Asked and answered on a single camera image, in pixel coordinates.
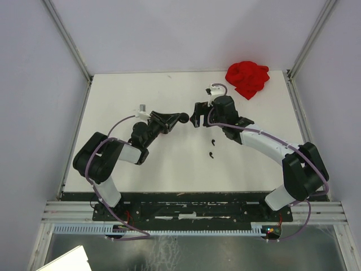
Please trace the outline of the black round earbud case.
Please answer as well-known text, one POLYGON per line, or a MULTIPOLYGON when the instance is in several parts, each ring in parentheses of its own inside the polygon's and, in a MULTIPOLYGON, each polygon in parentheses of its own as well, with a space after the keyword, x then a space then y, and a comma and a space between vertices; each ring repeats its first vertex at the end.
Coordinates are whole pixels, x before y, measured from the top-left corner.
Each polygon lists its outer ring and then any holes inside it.
POLYGON ((178 121, 179 121, 180 123, 186 124, 187 122, 189 122, 189 120, 190 120, 190 117, 189 117, 189 115, 188 115, 187 113, 182 112, 182 113, 179 114, 179 119, 178 119, 178 121))

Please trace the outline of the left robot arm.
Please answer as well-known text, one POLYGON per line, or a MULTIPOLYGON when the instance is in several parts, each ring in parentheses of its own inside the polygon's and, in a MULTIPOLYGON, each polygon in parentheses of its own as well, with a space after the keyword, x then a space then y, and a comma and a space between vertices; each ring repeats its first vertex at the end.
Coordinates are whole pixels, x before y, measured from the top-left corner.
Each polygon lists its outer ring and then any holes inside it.
POLYGON ((189 121, 187 113, 145 112, 141 105, 138 113, 120 120, 141 119, 133 125, 130 139, 125 142, 111 134, 96 132, 73 159, 73 168, 90 183, 99 200, 106 206, 105 214, 112 220, 124 216, 125 207, 119 203, 121 193, 111 177, 118 161, 141 165, 146 160, 150 144, 160 135, 170 133, 177 123, 189 121))

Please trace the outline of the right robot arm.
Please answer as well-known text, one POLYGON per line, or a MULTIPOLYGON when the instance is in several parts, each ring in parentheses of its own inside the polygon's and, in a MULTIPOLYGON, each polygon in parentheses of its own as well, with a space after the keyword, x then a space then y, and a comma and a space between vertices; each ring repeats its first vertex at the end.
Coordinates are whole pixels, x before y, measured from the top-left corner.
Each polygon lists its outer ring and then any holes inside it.
POLYGON ((287 205, 328 193, 329 175, 313 143, 288 143, 261 129, 254 121, 239 116, 230 96, 197 102, 190 121, 195 128, 218 126, 228 139, 259 151, 282 167, 283 184, 266 195, 258 208, 264 220, 273 220, 287 205))

